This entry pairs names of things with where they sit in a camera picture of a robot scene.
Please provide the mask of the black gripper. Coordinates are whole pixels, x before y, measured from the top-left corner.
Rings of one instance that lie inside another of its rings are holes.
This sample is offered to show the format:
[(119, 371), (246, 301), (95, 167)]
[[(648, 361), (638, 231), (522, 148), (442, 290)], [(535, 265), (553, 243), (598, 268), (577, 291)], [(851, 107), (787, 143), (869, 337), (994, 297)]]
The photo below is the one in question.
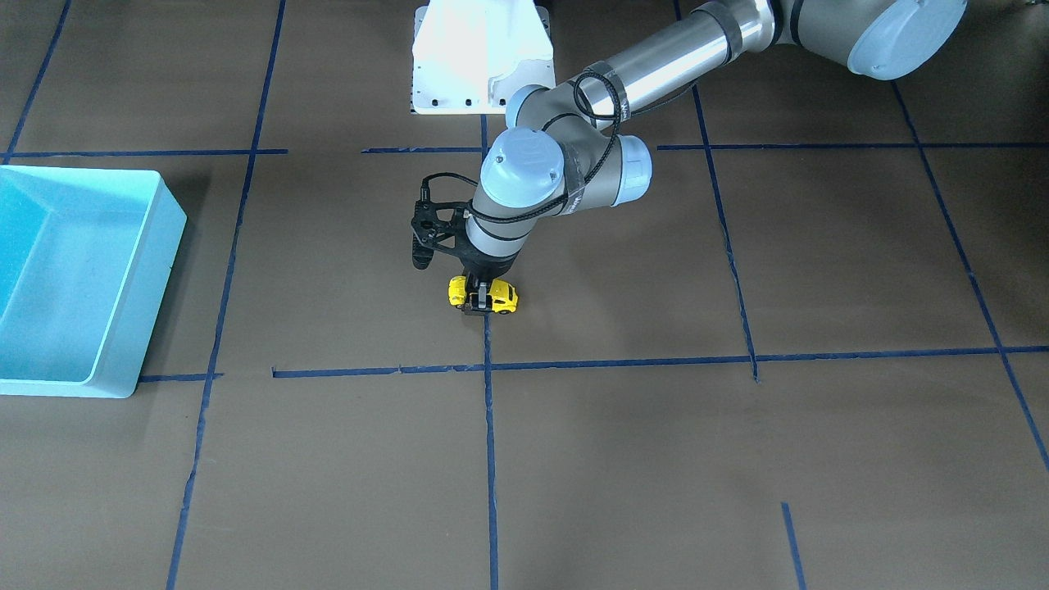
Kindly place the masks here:
[(510, 271), (517, 258), (515, 252), (509, 256), (492, 256), (480, 250), (468, 249), (461, 254), (462, 269), (465, 271), (465, 301), (462, 313), (481, 317), (494, 311), (491, 295), (492, 283)]

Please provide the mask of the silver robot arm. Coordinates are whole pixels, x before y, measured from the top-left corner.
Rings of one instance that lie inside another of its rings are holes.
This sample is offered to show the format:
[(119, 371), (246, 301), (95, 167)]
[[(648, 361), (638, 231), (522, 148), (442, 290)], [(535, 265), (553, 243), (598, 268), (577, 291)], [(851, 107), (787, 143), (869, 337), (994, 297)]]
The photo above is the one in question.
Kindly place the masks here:
[(517, 90), (483, 160), (475, 195), (452, 207), (448, 288), (466, 314), (513, 313), (504, 280), (541, 218), (639, 199), (652, 159), (627, 120), (646, 115), (745, 52), (789, 44), (872, 79), (917, 70), (954, 34), (965, 1), (706, 1), (553, 88)]

